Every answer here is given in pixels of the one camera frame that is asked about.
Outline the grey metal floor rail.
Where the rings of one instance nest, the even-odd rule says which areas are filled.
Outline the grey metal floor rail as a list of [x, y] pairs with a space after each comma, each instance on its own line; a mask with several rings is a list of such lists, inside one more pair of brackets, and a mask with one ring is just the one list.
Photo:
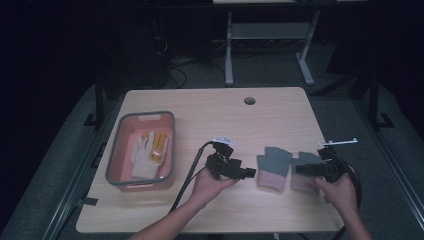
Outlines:
[[117, 101], [104, 101], [106, 109], [103, 122], [88, 138], [88, 145], [49, 221], [42, 240], [57, 240], [74, 211], [84, 205], [122, 101], [122, 98]]
[[389, 171], [393, 175], [394, 181], [396, 182], [399, 191], [410, 208], [410, 211], [412, 212], [420, 228], [424, 231], [424, 202], [420, 199], [407, 175], [401, 168], [399, 160], [393, 152], [393, 148], [389, 146], [389, 143], [381, 132], [382, 129], [393, 129], [395, 125], [386, 113], [378, 113], [377, 118], [381, 119], [381, 121], [374, 123], [369, 117], [368, 110], [363, 103], [354, 100], [353, 105], [360, 115], [361, 121], [370, 132], [373, 141], [383, 155], [383, 159], [386, 162]]

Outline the person's right hand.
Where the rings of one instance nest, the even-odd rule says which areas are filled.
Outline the person's right hand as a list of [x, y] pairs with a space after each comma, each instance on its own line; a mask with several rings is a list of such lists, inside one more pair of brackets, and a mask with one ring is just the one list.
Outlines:
[[356, 190], [348, 174], [344, 174], [335, 183], [328, 183], [315, 177], [314, 183], [323, 191], [325, 199], [336, 208], [341, 216], [352, 216], [358, 213]]

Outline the black metal stand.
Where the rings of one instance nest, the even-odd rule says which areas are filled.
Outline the black metal stand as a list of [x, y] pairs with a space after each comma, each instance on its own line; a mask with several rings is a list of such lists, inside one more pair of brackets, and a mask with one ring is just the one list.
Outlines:
[[370, 74], [368, 97], [368, 121], [372, 128], [379, 131], [381, 128], [393, 128], [394, 124], [386, 113], [378, 111], [379, 81], [375, 71]]
[[101, 127], [104, 120], [104, 77], [97, 77], [94, 90], [95, 90], [95, 112], [90, 113], [85, 121], [84, 126], [92, 126], [95, 129]]

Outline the pink basket with grey rim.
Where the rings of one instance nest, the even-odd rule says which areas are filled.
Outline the pink basket with grey rim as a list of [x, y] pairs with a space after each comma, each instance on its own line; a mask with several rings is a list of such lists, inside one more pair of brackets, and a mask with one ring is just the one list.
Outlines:
[[[151, 131], [165, 132], [168, 147], [164, 162], [159, 165], [154, 179], [132, 177], [131, 153], [138, 137]], [[173, 185], [173, 139], [175, 117], [169, 111], [130, 113], [118, 123], [105, 173], [106, 180], [122, 192], [168, 189]]]

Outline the grey and pink fingerless glove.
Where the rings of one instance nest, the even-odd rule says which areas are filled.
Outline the grey and pink fingerless glove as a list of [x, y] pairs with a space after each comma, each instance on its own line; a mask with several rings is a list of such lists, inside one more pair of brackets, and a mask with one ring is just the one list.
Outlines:
[[299, 152], [298, 157], [293, 158], [291, 162], [291, 189], [308, 194], [311, 197], [318, 197], [320, 189], [314, 183], [314, 178], [310, 175], [298, 173], [296, 167], [305, 164], [320, 164], [321, 162], [321, 158], [313, 153]]
[[263, 155], [256, 157], [257, 185], [279, 193], [285, 189], [293, 154], [277, 147], [266, 147]]

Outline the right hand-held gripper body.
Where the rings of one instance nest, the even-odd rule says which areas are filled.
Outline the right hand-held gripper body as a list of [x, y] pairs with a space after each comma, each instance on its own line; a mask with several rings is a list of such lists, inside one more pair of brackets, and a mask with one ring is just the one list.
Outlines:
[[348, 164], [342, 157], [337, 155], [336, 145], [357, 143], [357, 139], [353, 138], [348, 141], [327, 141], [319, 143], [321, 149], [318, 150], [320, 158], [324, 161], [324, 178], [329, 183], [337, 182], [345, 173], [353, 174], [352, 166]]

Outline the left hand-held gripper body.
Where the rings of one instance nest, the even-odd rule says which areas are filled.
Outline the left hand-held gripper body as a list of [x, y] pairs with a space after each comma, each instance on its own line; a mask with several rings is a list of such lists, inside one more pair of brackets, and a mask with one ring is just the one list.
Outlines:
[[245, 179], [247, 169], [241, 167], [242, 161], [231, 157], [234, 149], [232, 141], [226, 138], [214, 138], [212, 146], [215, 152], [207, 157], [205, 167], [212, 176], [219, 180], [222, 176], [231, 179]]

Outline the beige glove with orange fingers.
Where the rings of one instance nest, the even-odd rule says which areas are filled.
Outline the beige glove with orange fingers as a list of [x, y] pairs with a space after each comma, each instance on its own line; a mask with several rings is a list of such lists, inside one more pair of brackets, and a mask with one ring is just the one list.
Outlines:
[[131, 153], [132, 177], [134, 179], [154, 179], [159, 164], [151, 159], [154, 132], [143, 134], [137, 138]]

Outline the white metal desk frame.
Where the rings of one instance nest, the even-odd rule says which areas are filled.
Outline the white metal desk frame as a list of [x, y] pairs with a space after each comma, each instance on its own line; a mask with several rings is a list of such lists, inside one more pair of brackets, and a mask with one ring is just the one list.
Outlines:
[[303, 40], [303, 49], [296, 53], [296, 61], [307, 85], [314, 79], [306, 62], [306, 57], [315, 33], [320, 11], [314, 11], [309, 22], [295, 23], [234, 23], [232, 13], [227, 14], [225, 85], [234, 84], [232, 64], [232, 43], [234, 40]]

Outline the beige glove with orange patch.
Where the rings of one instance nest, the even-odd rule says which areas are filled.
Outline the beige glove with orange patch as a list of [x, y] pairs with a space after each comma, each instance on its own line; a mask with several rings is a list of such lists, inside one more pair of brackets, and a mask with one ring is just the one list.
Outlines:
[[152, 131], [148, 134], [148, 158], [161, 165], [164, 162], [168, 147], [168, 137], [165, 132]]

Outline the person's left hand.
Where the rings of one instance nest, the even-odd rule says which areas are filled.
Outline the person's left hand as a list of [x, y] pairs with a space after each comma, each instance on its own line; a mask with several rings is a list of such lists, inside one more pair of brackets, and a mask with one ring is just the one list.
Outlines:
[[201, 170], [196, 176], [189, 201], [203, 208], [215, 199], [224, 189], [237, 183], [235, 179], [217, 180], [207, 169]]

